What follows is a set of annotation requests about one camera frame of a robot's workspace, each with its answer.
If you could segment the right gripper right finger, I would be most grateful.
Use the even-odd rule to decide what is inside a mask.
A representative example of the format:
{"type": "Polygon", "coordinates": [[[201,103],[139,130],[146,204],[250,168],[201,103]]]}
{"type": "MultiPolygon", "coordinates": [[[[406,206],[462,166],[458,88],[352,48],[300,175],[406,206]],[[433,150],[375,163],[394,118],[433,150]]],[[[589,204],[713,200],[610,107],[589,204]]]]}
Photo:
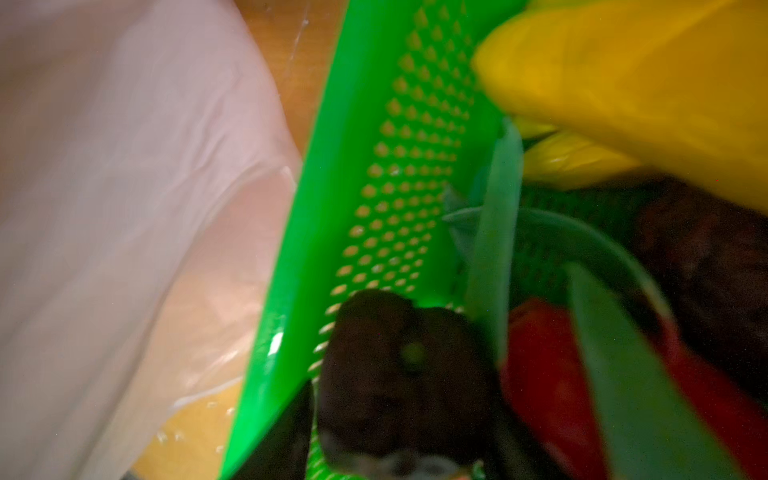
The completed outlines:
{"type": "Polygon", "coordinates": [[[568,476],[535,440],[526,425],[503,401],[492,407],[489,446],[485,453],[487,479],[566,480],[568,476]]]}

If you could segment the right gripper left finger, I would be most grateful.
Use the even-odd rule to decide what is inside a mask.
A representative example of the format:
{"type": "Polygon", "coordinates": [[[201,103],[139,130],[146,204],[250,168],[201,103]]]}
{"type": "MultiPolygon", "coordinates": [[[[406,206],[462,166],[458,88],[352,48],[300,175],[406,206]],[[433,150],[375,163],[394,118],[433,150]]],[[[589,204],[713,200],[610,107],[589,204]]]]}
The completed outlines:
{"type": "Polygon", "coordinates": [[[307,380],[230,478],[304,480],[314,409],[314,389],[312,382],[307,380]]]}

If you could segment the dark round fake mangosteen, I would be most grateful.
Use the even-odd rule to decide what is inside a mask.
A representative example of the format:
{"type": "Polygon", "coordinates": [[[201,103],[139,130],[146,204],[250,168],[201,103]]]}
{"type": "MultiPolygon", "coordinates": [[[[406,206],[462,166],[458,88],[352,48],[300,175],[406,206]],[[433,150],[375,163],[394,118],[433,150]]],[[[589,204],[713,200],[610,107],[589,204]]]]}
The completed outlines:
{"type": "Polygon", "coordinates": [[[463,315],[361,290],[337,311],[321,364],[318,441],[339,473],[451,479],[485,456],[497,393],[463,315]]]}

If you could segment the pink printed plastic bag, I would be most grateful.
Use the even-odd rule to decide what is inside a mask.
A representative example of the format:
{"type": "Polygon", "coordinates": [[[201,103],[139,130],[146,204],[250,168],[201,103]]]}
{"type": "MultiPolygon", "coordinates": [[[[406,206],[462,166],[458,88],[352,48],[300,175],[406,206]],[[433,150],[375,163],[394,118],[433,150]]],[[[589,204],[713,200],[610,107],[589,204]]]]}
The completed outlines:
{"type": "Polygon", "coordinates": [[[234,2],[2,3],[3,478],[121,478],[240,377],[300,167],[234,2]]]}

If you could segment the red fake dragon fruit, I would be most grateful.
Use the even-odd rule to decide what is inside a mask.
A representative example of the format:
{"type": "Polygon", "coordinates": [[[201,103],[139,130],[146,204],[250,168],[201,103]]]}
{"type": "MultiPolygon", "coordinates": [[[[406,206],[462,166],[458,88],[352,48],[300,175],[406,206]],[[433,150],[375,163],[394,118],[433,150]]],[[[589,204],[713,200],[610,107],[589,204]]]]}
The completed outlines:
{"type": "Polygon", "coordinates": [[[466,309],[502,394],[569,479],[763,479],[767,412],[683,342],[656,281],[588,223],[520,203],[523,144],[504,121],[479,206],[445,222],[466,309]]]}

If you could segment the dark brown fake date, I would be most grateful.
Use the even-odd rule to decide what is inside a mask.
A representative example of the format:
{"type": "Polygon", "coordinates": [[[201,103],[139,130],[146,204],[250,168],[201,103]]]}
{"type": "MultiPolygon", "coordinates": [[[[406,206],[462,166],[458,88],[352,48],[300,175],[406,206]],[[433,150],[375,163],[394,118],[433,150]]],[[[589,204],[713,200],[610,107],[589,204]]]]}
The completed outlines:
{"type": "Polygon", "coordinates": [[[668,182],[639,213],[633,250],[671,302],[685,342],[766,401],[766,217],[668,182]]]}

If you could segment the yellow fake banana bunch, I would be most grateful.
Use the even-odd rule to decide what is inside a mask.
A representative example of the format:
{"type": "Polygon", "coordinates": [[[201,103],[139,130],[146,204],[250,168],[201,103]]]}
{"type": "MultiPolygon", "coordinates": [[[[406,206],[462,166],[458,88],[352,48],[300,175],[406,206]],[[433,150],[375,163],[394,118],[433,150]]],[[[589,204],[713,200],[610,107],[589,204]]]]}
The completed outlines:
{"type": "Polygon", "coordinates": [[[767,208],[767,5],[595,1],[521,13],[472,65],[503,111],[767,208]]]}

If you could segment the green plastic perforated basket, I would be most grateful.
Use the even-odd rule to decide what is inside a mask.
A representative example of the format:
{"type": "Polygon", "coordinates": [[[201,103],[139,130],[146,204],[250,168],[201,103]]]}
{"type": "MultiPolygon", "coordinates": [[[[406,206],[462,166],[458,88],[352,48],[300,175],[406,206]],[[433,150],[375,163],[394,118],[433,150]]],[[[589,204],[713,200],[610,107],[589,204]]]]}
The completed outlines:
{"type": "Polygon", "coordinates": [[[462,310],[469,269],[443,221],[477,202],[503,128],[474,49],[524,1],[352,1],[305,158],[240,409],[231,479],[296,391],[316,382],[338,308],[366,288],[462,310]]]}

